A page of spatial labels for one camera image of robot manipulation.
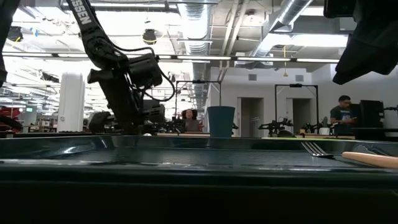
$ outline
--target wooden utensil handle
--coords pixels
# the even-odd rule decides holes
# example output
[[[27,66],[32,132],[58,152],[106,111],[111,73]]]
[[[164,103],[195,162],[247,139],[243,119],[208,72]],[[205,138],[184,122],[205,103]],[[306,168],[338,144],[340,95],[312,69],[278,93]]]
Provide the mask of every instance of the wooden utensil handle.
[[[398,168],[398,157],[394,156],[380,156],[360,152],[343,152],[343,158],[383,168]]]

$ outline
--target white pillar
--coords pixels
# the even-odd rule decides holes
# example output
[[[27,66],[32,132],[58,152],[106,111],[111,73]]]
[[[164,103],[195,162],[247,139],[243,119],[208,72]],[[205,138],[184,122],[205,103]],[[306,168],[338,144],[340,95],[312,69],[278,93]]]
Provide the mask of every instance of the white pillar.
[[[83,131],[85,87],[81,72],[62,74],[57,132]]]

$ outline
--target man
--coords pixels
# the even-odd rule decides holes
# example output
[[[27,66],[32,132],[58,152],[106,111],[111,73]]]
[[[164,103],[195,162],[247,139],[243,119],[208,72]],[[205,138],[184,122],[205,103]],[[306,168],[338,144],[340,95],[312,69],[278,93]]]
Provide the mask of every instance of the man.
[[[335,125],[335,134],[351,133],[351,125],[355,123],[356,118],[352,118],[352,112],[349,108],[351,98],[343,95],[338,98],[339,105],[331,109],[330,121]]]

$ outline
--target woman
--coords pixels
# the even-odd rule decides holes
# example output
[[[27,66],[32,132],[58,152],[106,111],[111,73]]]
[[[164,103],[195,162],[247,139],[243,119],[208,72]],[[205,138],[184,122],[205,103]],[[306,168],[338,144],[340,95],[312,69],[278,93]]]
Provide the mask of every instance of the woman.
[[[185,131],[187,132],[200,132],[199,121],[197,120],[197,110],[185,110],[182,112],[182,118],[185,120]]]

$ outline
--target wall vent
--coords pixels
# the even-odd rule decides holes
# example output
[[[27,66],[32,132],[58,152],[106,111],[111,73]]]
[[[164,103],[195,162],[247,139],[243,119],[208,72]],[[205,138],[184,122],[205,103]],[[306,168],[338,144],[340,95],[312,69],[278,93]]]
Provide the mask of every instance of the wall vent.
[[[249,81],[257,81],[257,74],[249,74]]]
[[[296,82],[304,82],[304,75],[296,75]]]

